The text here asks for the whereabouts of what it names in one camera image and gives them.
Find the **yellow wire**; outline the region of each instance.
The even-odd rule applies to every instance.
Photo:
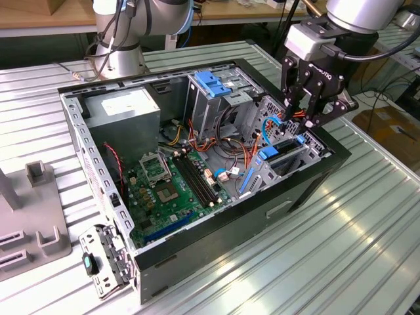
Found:
[[[174,146],[176,143],[178,143],[179,137],[180,137],[180,134],[181,134],[181,128],[182,128],[181,126],[178,127],[177,136],[175,137],[175,139],[173,139],[173,141],[168,143],[168,146]]]

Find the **motherboard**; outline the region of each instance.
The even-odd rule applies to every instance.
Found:
[[[143,247],[231,202],[226,190],[206,177],[197,152],[150,154],[126,168],[131,237]]]

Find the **wooden shelf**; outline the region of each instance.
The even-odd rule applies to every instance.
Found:
[[[226,20],[246,18],[278,18],[282,10],[276,10],[268,5],[258,3],[252,7],[244,7],[236,0],[229,2],[208,1],[202,9],[203,20]],[[295,16],[304,16],[304,12],[296,12]],[[10,28],[48,28],[65,26],[95,25],[95,12],[91,0],[66,0],[51,16],[30,13],[20,10],[0,8],[0,29]]]

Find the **gray plastic stand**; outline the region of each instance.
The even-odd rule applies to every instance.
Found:
[[[0,281],[70,254],[54,170],[42,161],[0,169]]]

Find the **green motherboard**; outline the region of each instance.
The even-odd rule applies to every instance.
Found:
[[[203,170],[207,166],[198,153],[190,152],[187,158],[195,165],[200,177],[205,181]],[[182,172],[175,165],[176,161],[172,155],[166,155],[165,162],[171,180],[158,181],[154,186],[150,185],[148,177],[163,172],[157,160],[147,161],[143,167],[139,163],[124,171],[125,178],[129,179],[129,212],[135,223],[131,238],[138,247],[168,235],[231,202],[223,187],[218,184],[213,187],[207,185],[217,196],[218,202],[211,206],[203,206],[189,187],[188,180],[181,175]]]

